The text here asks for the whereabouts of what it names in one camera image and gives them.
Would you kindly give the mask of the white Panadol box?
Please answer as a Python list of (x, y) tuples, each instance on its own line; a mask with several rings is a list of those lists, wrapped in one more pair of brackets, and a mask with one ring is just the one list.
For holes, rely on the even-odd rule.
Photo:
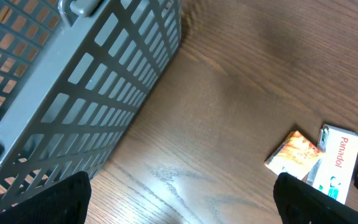
[(358, 155), (358, 135), (325, 124), (319, 132), (318, 149), (324, 156), (313, 166), (306, 183), (345, 204)]

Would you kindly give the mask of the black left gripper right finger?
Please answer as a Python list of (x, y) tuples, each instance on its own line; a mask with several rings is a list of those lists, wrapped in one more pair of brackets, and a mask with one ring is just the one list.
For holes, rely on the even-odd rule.
[(358, 212), (288, 174), (281, 173), (273, 197), (284, 224), (358, 224)]

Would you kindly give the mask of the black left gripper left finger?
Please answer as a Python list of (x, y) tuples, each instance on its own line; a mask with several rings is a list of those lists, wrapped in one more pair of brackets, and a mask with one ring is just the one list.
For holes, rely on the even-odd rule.
[(90, 198), (90, 178), (80, 171), (0, 213), (0, 224), (84, 224)]

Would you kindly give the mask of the orange small carton box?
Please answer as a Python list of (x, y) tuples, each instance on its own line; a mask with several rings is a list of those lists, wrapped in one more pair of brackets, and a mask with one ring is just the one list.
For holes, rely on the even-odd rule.
[(299, 131), (293, 131), (264, 165), (277, 175), (285, 172), (302, 180), (324, 155)]

